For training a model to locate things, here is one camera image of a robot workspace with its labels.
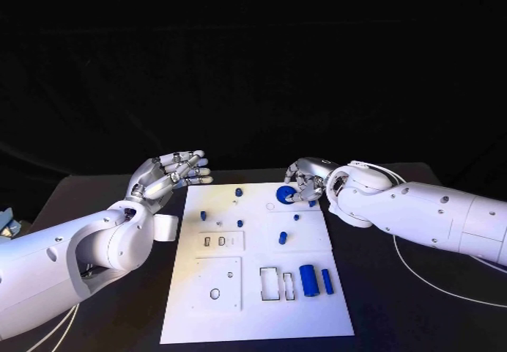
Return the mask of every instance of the blue object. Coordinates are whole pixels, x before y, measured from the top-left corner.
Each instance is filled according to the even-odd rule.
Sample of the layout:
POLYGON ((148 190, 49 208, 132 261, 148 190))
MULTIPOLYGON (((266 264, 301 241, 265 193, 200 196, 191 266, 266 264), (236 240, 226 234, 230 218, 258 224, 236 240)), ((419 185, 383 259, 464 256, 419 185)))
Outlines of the blue object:
POLYGON ((281 232, 278 243, 285 244, 285 242, 286 242, 286 232, 281 232))
POLYGON ((327 269, 322 269, 322 279, 324 279, 325 292, 328 295, 331 295, 334 291, 333 291, 333 285, 331 285, 330 272, 327 271, 327 269))
POLYGON ((288 196, 291 196, 292 194, 298 193, 298 191, 289 187, 289 186, 281 186, 278 189, 276 189, 276 199, 281 203, 284 204, 292 204, 292 202, 288 202, 285 200, 285 198, 288 196))
POLYGON ((305 297, 315 297, 320 295, 317 277, 312 265, 299 266, 302 291, 305 297))

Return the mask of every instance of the robotic arm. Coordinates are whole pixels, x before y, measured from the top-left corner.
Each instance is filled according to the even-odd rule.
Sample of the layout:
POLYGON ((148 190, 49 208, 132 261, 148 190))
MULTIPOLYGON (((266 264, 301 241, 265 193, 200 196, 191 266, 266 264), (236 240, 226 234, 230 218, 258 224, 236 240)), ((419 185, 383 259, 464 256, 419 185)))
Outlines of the robotic arm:
POLYGON ((507 265, 507 202, 406 183, 390 170, 360 161, 340 166, 301 158, 286 170, 285 183, 294 174, 301 192, 288 202, 318 199, 325 192, 330 212, 350 225, 374 225, 409 241, 507 265))
POLYGON ((153 240, 174 241, 177 217, 155 214, 173 190, 210 183, 204 152, 148 159, 125 200, 0 245, 0 340, 42 325, 137 269, 153 240), (78 261, 92 265, 80 276, 78 261))

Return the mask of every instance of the black fabric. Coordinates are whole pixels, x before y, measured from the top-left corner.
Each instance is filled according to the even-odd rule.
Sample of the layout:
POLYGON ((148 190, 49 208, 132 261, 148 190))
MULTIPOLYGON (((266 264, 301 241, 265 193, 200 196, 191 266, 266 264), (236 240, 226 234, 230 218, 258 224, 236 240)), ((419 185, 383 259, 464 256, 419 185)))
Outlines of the black fabric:
MULTIPOLYGON (((438 184, 425 164, 387 167, 407 181, 438 184)), ((276 182, 284 169, 222 171, 213 177, 216 183, 276 182)), ((33 230, 105 209, 122 198, 127 184, 127 175, 63 179, 33 230)), ((174 193, 161 213, 181 216, 184 198, 186 188, 174 193)), ((507 309, 438 292, 402 265, 392 237, 343 223, 321 202, 354 337, 158 345, 177 243, 155 243, 144 265, 80 304, 60 351, 505 351, 507 309)), ((397 242, 407 263, 433 284, 507 304, 503 273, 465 255, 397 242)), ((26 351, 60 319, 1 341, 0 351, 26 351)), ((60 335, 49 338, 42 351, 50 351, 60 335)))
POLYGON ((33 219, 60 177, 194 149, 217 169, 425 161, 507 198, 503 6, 337 6, 0 12, 0 207, 33 219))

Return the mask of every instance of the white board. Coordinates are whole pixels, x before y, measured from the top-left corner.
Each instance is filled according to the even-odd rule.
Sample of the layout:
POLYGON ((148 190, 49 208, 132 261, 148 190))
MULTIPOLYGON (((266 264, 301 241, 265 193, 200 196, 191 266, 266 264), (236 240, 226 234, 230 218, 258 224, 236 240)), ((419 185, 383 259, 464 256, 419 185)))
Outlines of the white board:
POLYGON ((354 334, 320 206, 310 208, 307 202, 281 204, 275 191, 282 185, 249 183, 189 187, 160 343, 354 334), (237 187, 243 191, 240 197, 235 195, 237 187), (200 220, 200 211, 206 211, 206 221, 200 220), (299 214, 298 221, 294 220, 295 214, 299 214), (284 245, 278 243, 281 231, 288 234, 284 245), (219 235, 212 235, 210 232, 219 232, 219 235), (239 246, 203 249, 206 237, 212 240, 237 236, 239 246), (237 277, 233 274, 240 279, 239 307, 233 307, 237 301, 233 288, 226 289, 226 296, 222 296, 220 291, 216 300, 210 297, 212 286, 227 287, 223 274, 219 274, 220 279, 216 281, 212 279, 214 274, 207 276, 210 279, 206 279, 206 283, 199 281, 203 269, 196 269, 196 261, 201 265, 209 260, 206 258, 229 258, 223 261, 229 261, 225 266, 213 264, 210 272, 214 273, 229 270, 230 260, 240 258, 240 275, 237 277), (315 297, 302 294, 299 266, 305 264, 315 267, 320 288, 315 297), (262 301, 261 268, 276 268, 279 300, 262 301), (333 295, 325 294, 321 275, 324 268, 330 271, 333 295), (284 273, 291 273, 294 301, 285 297, 284 273), (220 303, 207 306, 210 301, 220 303), (227 309, 220 309, 220 304, 226 304, 227 309))

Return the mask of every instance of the dark table surface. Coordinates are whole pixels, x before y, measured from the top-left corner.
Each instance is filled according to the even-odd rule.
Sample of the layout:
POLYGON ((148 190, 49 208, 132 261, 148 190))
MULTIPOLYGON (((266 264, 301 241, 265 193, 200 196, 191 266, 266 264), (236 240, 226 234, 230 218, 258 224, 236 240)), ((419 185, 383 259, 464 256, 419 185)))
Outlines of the dark table surface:
MULTIPOLYGON (((387 166, 407 181, 438 184, 425 164, 387 166)), ((262 183, 284 179, 284 169, 217 171, 214 183, 262 183)), ((106 209, 122 198, 128 175, 63 179, 33 223, 33 231, 106 209)), ((186 189, 160 213, 183 216, 186 189)), ((144 265, 80 303, 59 351, 507 351, 507 309, 436 291, 406 270, 392 237, 358 229, 327 212, 334 261, 346 295, 354 337, 253 340, 158 345, 177 243, 154 243, 144 265)), ((415 271, 441 288, 507 304, 507 275, 461 254, 397 240, 415 271)), ((26 351, 62 319, 0 342, 0 351, 26 351)), ((62 330, 37 351, 50 351, 62 330)))

